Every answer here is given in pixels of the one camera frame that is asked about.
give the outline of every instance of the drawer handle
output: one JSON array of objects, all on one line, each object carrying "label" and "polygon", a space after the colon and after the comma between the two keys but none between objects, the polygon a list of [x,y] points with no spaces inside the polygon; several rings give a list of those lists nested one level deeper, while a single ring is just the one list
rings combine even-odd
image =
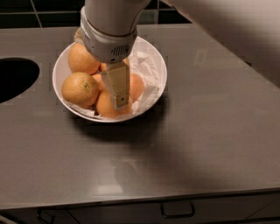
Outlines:
[{"label": "drawer handle", "polygon": [[39,222],[41,222],[42,224],[53,224],[54,223],[54,219],[55,219],[54,215],[52,216],[51,222],[48,222],[42,218],[41,213],[42,213],[42,210],[39,209],[37,211],[37,219],[39,220]]},{"label": "drawer handle", "polygon": [[195,215],[194,205],[191,204],[192,211],[190,213],[182,213],[182,214],[166,214],[164,203],[160,204],[161,215],[166,219],[179,219],[179,218],[190,218]]}]

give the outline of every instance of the black hole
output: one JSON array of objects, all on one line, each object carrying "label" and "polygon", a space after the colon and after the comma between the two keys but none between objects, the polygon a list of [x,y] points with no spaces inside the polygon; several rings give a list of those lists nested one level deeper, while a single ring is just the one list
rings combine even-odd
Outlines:
[{"label": "black hole", "polygon": [[38,65],[29,59],[0,59],[0,103],[22,94],[38,76]]}]

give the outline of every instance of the gray countertop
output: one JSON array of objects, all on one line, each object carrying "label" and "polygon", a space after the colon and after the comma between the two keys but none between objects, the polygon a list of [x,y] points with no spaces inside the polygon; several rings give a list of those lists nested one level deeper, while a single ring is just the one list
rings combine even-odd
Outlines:
[{"label": "gray countertop", "polygon": [[163,96],[128,122],[89,122],[52,84],[76,29],[0,30],[0,58],[40,67],[0,104],[0,209],[280,188],[277,87],[193,24],[141,25],[167,64]]}]

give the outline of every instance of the backsplash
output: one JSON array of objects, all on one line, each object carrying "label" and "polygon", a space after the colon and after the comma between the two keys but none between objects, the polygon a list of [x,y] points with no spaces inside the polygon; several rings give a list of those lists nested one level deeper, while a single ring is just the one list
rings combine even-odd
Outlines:
[{"label": "backsplash", "polygon": [[[0,0],[0,28],[80,26],[85,0]],[[140,25],[190,23],[159,0],[151,0]]]}]

